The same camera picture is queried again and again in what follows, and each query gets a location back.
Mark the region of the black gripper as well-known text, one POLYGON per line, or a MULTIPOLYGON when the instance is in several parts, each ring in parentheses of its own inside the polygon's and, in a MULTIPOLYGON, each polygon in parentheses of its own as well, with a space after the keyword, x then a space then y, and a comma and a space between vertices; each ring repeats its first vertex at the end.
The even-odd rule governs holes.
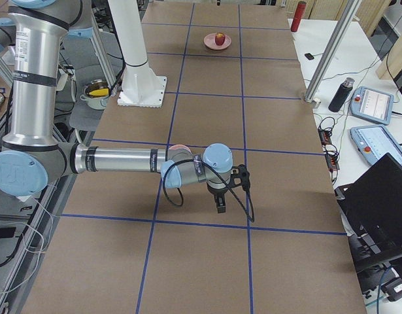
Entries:
POLYGON ((225 193, 229 190, 229 188, 226 186, 226 183, 217 183, 212 180, 208 180, 207 189, 215 197, 217 212, 226 212, 225 193))

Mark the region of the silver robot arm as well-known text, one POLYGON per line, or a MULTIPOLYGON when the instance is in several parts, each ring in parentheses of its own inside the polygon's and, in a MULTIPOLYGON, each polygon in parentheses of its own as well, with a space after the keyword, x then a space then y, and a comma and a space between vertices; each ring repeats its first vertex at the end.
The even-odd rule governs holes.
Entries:
POLYGON ((215 143, 202 154, 184 145, 167 150, 100 148, 57 141, 52 133, 59 50, 70 31, 92 31, 90 1, 11 1, 16 26, 12 87, 12 124, 0 152, 0 190, 30 196, 48 183, 85 171, 159 173, 163 188, 206 183, 219 213, 232 189, 233 157, 215 143))
POLYGON ((16 24, 11 18, 0 18, 0 53, 16 42, 16 24))

